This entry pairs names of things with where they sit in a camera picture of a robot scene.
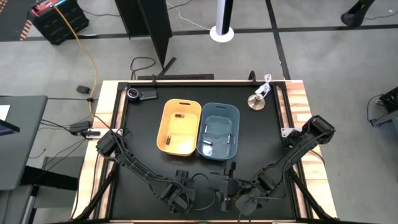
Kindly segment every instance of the yellow cable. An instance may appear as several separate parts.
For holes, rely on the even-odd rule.
[[[53,7],[55,8],[55,10],[58,12],[58,14],[62,17],[62,19],[65,21],[65,23],[67,24],[67,26],[69,27],[70,31],[72,32],[72,34],[75,36],[77,43],[79,44],[80,48],[86,52],[86,54],[88,55],[88,57],[90,58],[91,62],[93,62],[93,66],[94,66],[94,76],[95,76],[95,80],[94,80],[94,86],[91,89],[91,93],[90,93],[90,98],[93,97],[94,94],[94,90],[95,90],[95,86],[97,85],[97,79],[98,79],[98,70],[97,70],[97,66],[95,65],[94,59],[93,57],[90,55],[90,53],[88,53],[88,51],[85,49],[85,47],[83,46],[83,44],[80,42],[79,37],[77,36],[76,32],[73,30],[72,26],[69,24],[67,18],[65,18],[65,16],[62,14],[62,12],[59,10],[59,8],[57,6],[55,6],[55,3],[53,2],[53,0],[50,0],[50,2],[52,3]],[[91,106],[91,102],[88,103],[88,107],[90,109],[90,115],[94,118],[94,114],[93,114],[93,108]]]

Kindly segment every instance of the white cable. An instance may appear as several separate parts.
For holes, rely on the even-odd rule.
[[[190,23],[192,23],[193,25],[198,26],[198,27],[200,27],[200,28],[202,28],[202,29],[204,29],[204,30],[210,30],[210,29],[204,28],[203,26],[201,26],[201,25],[199,25],[199,24],[196,24],[196,23],[192,22],[192,21],[189,20],[189,19],[183,18],[183,17],[181,16],[181,12],[180,12],[180,9],[179,9],[179,8],[174,7],[174,9],[176,9],[176,10],[178,11],[178,16],[180,17],[180,19],[182,19],[182,20],[184,20],[184,21],[187,21],[187,22],[190,22]]]
[[[269,85],[271,79],[272,79],[271,74],[264,75],[264,80],[266,82],[262,86],[260,86],[260,88],[258,88],[255,92],[256,95],[259,97],[258,100],[264,99],[264,97],[266,97],[266,95],[271,91],[271,86]]]

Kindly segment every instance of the wooden table frame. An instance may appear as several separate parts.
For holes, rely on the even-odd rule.
[[[101,88],[101,93],[99,95],[98,105],[96,108],[96,115],[100,117],[107,125],[114,125],[114,128],[120,128],[123,109],[124,109],[124,97],[117,97],[118,86],[119,83],[152,83],[150,80],[139,80],[139,81],[104,81],[103,86]],[[175,83],[175,82],[184,82],[184,83],[193,83],[193,82],[252,82],[252,80],[157,80],[157,83]],[[312,117],[311,111],[308,105],[307,96],[305,93],[303,81],[300,80],[274,80],[273,82],[282,82],[284,84],[285,91],[278,89],[277,96],[279,97],[279,105],[280,112],[282,113],[283,127],[292,127],[301,128],[305,122],[309,118]],[[114,107],[116,105],[116,100],[119,100],[118,103],[118,112],[114,114]],[[102,124],[97,118],[94,119],[93,122],[94,128],[106,128],[104,124]],[[101,156],[98,156],[96,152],[96,143],[98,140],[91,140],[88,143],[87,151],[85,155],[85,160],[83,163],[83,168],[80,175],[79,182],[79,194],[78,203],[76,208],[75,217],[77,217],[83,209],[88,205],[92,196],[98,190],[100,180],[104,179],[106,175],[110,172],[112,166],[108,166],[107,170],[104,170],[104,159]],[[315,152],[321,154],[320,148],[316,147],[314,149]],[[322,161],[313,155],[311,152],[307,153],[304,157],[302,157],[302,167],[303,174],[305,176],[307,189],[311,192],[313,197],[317,200],[317,202],[323,207],[324,211],[326,211],[332,217],[336,217],[336,211],[333,204],[333,199],[331,196],[328,179],[326,176],[326,170],[323,166]],[[108,199],[110,194],[110,186],[106,189],[103,194],[102,200],[98,204],[98,208],[91,214],[91,218],[93,218],[94,213],[98,218],[105,218],[107,207],[108,207]],[[301,191],[296,186],[296,193],[298,199],[298,207],[300,209],[300,216],[302,218],[307,217],[307,211],[305,206],[305,201],[301,194]],[[127,220],[134,222],[156,222],[155,220]],[[270,221],[270,220],[258,220],[260,222]]]

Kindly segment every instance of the concrete floor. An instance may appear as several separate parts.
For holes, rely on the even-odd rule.
[[[168,0],[176,5],[185,0]],[[343,26],[341,13],[355,0],[272,0],[279,27]],[[79,1],[93,13],[118,14],[113,1]],[[214,0],[193,0],[181,7],[186,17],[211,28],[215,21]],[[378,0],[368,17],[398,10],[394,0]],[[199,28],[169,11],[172,29]],[[84,34],[125,33],[118,17],[88,16],[90,26]],[[398,24],[398,15],[365,21],[364,24]],[[234,28],[271,27],[263,0],[235,0],[231,26]],[[34,28],[29,36],[39,36]],[[398,29],[351,30],[329,32],[281,33],[287,65],[292,79],[304,80],[313,114],[320,114],[335,126],[332,142],[322,147],[326,171],[342,220],[374,223],[396,223],[398,213],[398,138],[388,124],[372,128],[366,121],[366,103],[374,95],[398,86]],[[130,77],[129,64],[134,57],[156,57],[149,38],[83,40],[95,59],[99,82],[125,80]],[[271,73],[281,79],[282,69],[272,33],[237,34],[227,44],[216,44],[207,35],[173,37],[167,59],[177,57],[168,74],[214,73],[217,79],[247,78],[251,70]],[[138,61],[137,68],[146,65]],[[159,62],[137,75],[159,73]],[[83,97],[77,85],[91,86],[93,68],[74,40],[60,46],[46,41],[0,42],[0,95],[48,95]],[[380,111],[371,109],[374,116]],[[49,101],[44,118],[70,124],[88,116],[84,101]],[[41,166],[44,156],[77,141],[63,131],[42,130],[38,133],[32,156],[46,148],[44,155],[29,160]],[[83,156],[82,145],[73,156]],[[71,208],[39,210],[36,223],[68,219]]]

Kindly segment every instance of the blue plastic bin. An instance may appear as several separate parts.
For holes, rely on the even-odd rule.
[[[208,103],[202,109],[197,149],[205,158],[224,161],[238,150],[239,110],[232,105]]]

